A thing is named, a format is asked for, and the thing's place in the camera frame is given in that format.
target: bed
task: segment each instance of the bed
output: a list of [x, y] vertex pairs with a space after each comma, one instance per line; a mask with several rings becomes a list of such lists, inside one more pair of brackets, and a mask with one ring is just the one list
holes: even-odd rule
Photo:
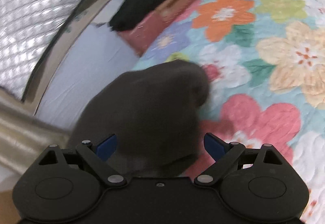
[[[325, 0], [197, 0], [133, 68], [175, 59], [202, 66], [211, 85], [202, 137], [273, 144], [309, 188], [307, 224], [325, 223], [324, 26]], [[214, 163], [201, 149], [184, 175]]]

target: white flower pattern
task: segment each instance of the white flower pattern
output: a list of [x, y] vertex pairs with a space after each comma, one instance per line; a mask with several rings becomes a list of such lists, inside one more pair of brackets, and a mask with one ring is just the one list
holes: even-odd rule
[[[246, 148], [251, 149], [260, 149], [262, 146], [262, 142], [257, 138], [251, 138], [249, 139], [247, 135], [243, 131], [237, 131], [234, 135], [231, 141], [240, 142], [241, 144], [245, 145]], [[243, 165], [243, 169], [251, 167], [252, 165]]]
[[305, 12], [315, 17], [318, 27], [325, 27], [325, 0], [303, 0], [305, 1]]
[[226, 21], [228, 18], [234, 17], [234, 13], [236, 12], [233, 8], [222, 8], [220, 11], [216, 12], [215, 15], [212, 16], [212, 19], [217, 21]]
[[240, 58], [241, 51], [237, 45], [218, 51], [215, 45], [209, 44], [200, 51], [199, 64], [207, 72], [211, 84], [209, 103], [219, 104], [225, 88], [236, 88], [251, 80], [247, 69], [238, 64]]
[[325, 223], [325, 139], [310, 131], [294, 147], [292, 166], [309, 189], [309, 202], [301, 220], [306, 224]]

